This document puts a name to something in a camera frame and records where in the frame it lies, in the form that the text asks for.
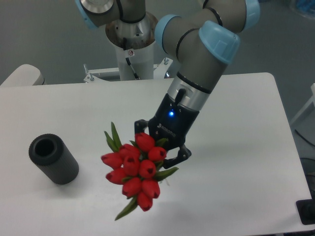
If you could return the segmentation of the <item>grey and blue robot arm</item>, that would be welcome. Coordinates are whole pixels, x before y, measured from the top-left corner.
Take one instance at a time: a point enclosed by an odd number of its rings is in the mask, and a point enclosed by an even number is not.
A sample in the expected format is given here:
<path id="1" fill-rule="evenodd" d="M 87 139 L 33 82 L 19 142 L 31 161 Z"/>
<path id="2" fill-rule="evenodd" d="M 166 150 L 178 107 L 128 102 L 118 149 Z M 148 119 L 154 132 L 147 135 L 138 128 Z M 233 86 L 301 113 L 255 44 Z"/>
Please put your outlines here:
<path id="1" fill-rule="evenodd" d="M 253 27 L 260 17 L 256 0 L 207 0 L 189 18 L 166 15 L 157 20 L 143 0 L 78 0 L 76 5 L 88 27 L 105 26 L 115 47 L 122 81 L 163 78 L 154 68 L 153 45 L 180 63 L 180 69 L 149 121 L 135 122 L 155 139 L 167 139 L 166 150 L 178 148 L 173 167 L 191 156 L 186 134 L 197 118 L 239 45 L 238 33 Z"/>

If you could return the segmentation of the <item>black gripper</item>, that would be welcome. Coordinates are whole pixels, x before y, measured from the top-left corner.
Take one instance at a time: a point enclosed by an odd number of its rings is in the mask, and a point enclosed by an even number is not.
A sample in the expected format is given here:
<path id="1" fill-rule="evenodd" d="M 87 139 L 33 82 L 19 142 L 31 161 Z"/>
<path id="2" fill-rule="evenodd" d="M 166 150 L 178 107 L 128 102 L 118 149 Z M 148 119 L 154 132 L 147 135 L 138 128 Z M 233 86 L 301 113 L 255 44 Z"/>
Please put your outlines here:
<path id="1" fill-rule="evenodd" d="M 180 104 L 185 93 L 180 92 L 173 99 L 166 94 L 155 114 L 148 120 L 140 119 L 134 123 L 134 133 L 150 134 L 154 140 L 158 141 L 167 138 L 164 144 L 166 150 L 179 148 L 177 156 L 165 158 L 162 167 L 169 169 L 180 164 L 191 157 L 191 151 L 184 144 L 186 134 L 197 118 L 199 111 L 190 110 Z"/>

